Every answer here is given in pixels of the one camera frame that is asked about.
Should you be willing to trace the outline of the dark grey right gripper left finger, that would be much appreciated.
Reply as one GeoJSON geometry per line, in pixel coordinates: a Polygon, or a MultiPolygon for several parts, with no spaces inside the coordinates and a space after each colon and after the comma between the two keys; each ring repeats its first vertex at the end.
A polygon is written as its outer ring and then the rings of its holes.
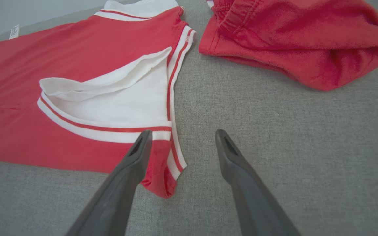
{"type": "Polygon", "coordinates": [[[68,236],[124,236],[136,187],[145,178],[153,133],[144,130],[72,224],[68,236]]]}

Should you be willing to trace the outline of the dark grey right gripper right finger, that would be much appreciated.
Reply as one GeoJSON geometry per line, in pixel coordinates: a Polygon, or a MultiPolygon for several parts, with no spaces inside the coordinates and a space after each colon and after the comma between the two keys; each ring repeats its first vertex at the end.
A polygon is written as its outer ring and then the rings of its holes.
{"type": "Polygon", "coordinates": [[[225,130],[216,130],[215,144],[222,176],[232,189],[243,236],[299,236],[300,232],[225,130]]]}

